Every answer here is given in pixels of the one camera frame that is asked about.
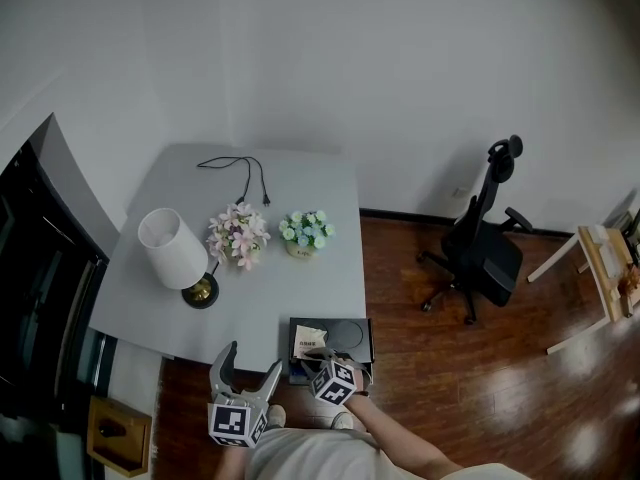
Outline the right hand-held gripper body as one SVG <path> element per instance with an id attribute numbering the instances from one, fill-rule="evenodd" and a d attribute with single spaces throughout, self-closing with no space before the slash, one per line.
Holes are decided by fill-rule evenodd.
<path id="1" fill-rule="evenodd" d="M 371 383 L 371 374 L 364 365 L 349 359 L 329 359 L 321 362 L 310 389 L 316 400 L 343 405 L 355 393 L 366 391 Z"/>

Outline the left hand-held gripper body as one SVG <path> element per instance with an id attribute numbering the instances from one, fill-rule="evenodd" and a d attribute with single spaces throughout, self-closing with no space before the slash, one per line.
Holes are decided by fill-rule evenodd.
<path id="1" fill-rule="evenodd" d="M 270 395 L 242 391 L 212 394 L 208 404 L 208 433 L 215 443 L 227 447 L 255 448 L 267 427 Z"/>

